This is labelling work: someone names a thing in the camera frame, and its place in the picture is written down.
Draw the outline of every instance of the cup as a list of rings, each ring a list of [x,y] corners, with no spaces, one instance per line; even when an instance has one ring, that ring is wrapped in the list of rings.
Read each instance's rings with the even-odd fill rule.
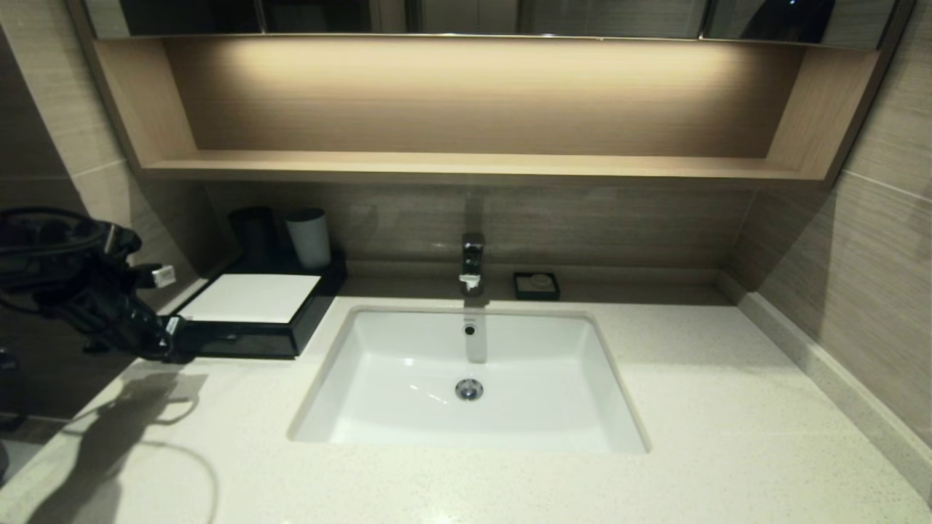
[[[274,262],[279,240],[271,209],[247,207],[229,214],[227,220],[249,265],[259,268]]]
[[[329,266],[330,238],[327,235],[327,214],[323,209],[303,208],[286,214],[284,218],[301,267],[323,269]]]

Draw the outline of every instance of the faucet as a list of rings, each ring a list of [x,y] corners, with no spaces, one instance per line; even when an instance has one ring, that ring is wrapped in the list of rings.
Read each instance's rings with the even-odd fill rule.
[[[482,250],[486,247],[486,237],[482,233],[463,235],[463,263],[459,273],[462,282],[460,290],[465,296],[482,295]]]

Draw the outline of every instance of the black soap dish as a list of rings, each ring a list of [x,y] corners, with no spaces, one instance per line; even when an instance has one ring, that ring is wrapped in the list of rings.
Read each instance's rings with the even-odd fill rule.
[[[515,273],[514,297],[518,300],[559,300],[560,285],[553,273]]]

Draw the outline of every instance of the countertop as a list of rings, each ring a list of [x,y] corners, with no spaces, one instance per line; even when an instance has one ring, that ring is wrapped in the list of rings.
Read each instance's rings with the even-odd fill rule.
[[[0,490],[0,522],[932,520],[867,437],[712,288],[597,286],[592,302],[493,294],[487,304],[592,315],[650,441],[646,455],[289,440],[352,309],[462,307],[379,297],[393,293],[379,282],[350,280],[350,296],[335,300],[293,362],[131,365]]]

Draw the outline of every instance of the open shelf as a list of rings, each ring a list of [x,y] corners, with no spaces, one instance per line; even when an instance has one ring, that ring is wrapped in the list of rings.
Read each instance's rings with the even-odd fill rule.
[[[830,185],[889,55],[706,41],[98,41],[68,2],[133,169],[160,179]]]
[[[472,175],[490,184],[529,177],[550,184],[605,184],[617,177],[806,181],[766,159],[337,151],[199,151],[144,166],[144,172],[176,179],[385,183],[457,183]]]

